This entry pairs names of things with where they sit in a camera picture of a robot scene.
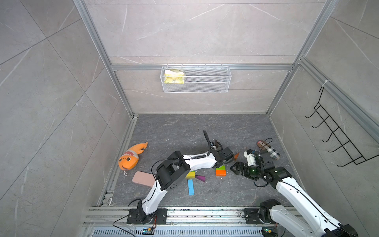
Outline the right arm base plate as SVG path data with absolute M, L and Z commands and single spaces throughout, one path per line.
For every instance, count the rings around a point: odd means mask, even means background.
M 260 208 L 245 208 L 243 217 L 246 224 L 264 224 L 264 213 Z

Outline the orange block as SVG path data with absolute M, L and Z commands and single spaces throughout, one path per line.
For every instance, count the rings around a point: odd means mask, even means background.
M 227 175 L 226 170 L 216 170 L 216 176 L 217 177 L 225 177 Z

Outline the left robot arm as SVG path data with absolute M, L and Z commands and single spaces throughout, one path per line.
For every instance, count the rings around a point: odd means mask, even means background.
M 218 141 L 208 143 L 208 151 L 196 155 L 172 153 L 157 167 L 155 184 L 147 196 L 138 202 L 137 211 L 141 220 L 153 215 L 164 196 L 174 190 L 192 171 L 220 168 L 234 158 L 232 150 L 223 148 Z

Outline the purple wedge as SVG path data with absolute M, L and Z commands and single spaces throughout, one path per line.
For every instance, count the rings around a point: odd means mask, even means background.
M 200 180 L 200 181 L 202 181 L 202 182 L 206 182 L 206 177 L 205 176 L 196 176 L 196 179 L 198 179 L 198 180 Z

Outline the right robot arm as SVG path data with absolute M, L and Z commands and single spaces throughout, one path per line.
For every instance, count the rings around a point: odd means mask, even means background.
M 248 150 L 244 153 L 248 162 L 236 162 L 231 171 L 254 182 L 263 180 L 287 198 L 301 214 L 299 219 L 290 213 L 279 201 L 270 199 L 260 204 L 259 221 L 269 225 L 283 226 L 295 237 L 356 237 L 358 233 L 349 225 L 341 224 L 326 212 L 297 183 L 293 175 L 284 167 L 276 167 L 266 162 L 263 156 Z

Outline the yellow block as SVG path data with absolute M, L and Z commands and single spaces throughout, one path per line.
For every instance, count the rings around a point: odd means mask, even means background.
M 195 171 L 191 171 L 186 175 L 187 179 L 194 179 L 195 178 Z

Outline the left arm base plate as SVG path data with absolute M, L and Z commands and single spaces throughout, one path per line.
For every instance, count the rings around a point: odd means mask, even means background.
M 127 224 L 166 224 L 167 209 L 159 208 L 152 214 L 145 214 L 143 209 L 131 209 L 127 217 Z

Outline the light blue long block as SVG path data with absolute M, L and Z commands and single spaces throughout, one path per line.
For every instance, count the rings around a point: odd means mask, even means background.
M 190 196 L 194 196 L 194 185 L 192 179 L 188 179 L 188 191 Z

